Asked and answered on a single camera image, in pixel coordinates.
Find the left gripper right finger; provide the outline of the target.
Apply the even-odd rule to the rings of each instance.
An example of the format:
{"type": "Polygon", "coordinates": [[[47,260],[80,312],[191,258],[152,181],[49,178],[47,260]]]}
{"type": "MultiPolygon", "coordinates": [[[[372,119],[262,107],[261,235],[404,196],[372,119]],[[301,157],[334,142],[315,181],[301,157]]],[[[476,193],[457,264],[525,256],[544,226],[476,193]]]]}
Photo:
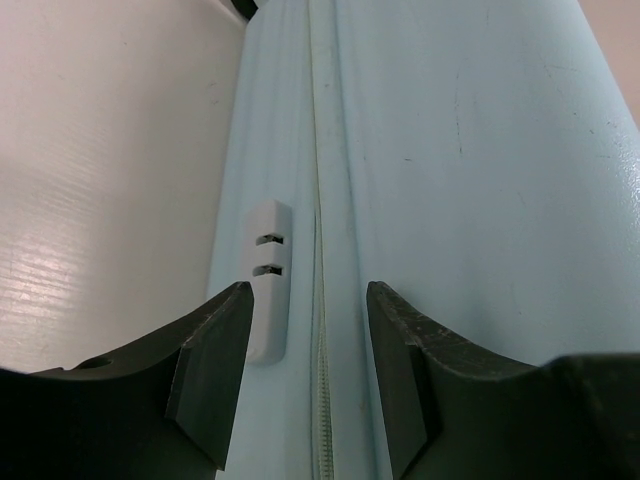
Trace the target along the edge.
{"type": "Polygon", "coordinates": [[[639,357],[532,366],[420,313],[387,284],[366,294],[396,479],[635,479],[639,357]]]}

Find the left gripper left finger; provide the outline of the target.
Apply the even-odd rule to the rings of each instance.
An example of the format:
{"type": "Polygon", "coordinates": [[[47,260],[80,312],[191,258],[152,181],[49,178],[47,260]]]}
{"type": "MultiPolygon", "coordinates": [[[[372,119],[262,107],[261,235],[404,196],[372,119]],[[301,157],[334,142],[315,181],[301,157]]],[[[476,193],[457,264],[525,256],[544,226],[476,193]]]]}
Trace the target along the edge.
{"type": "Polygon", "coordinates": [[[229,451],[251,286],[72,369],[1,373],[5,479],[212,479],[229,451]]]}

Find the light blue hard-shell suitcase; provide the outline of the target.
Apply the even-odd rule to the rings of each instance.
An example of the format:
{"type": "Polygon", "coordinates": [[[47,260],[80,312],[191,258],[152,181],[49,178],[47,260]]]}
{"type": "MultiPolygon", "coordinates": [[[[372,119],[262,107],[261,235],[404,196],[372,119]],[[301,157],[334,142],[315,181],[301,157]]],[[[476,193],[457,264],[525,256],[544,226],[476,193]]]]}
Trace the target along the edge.
{"type": "Polygon", "coordinates": [[[224,477],[391,475],[367,285],[543,364],[639,347],[639,131],[576,1],[262,1],[209,291],[292,211],[284,357],[248,365],[224,477]]]}

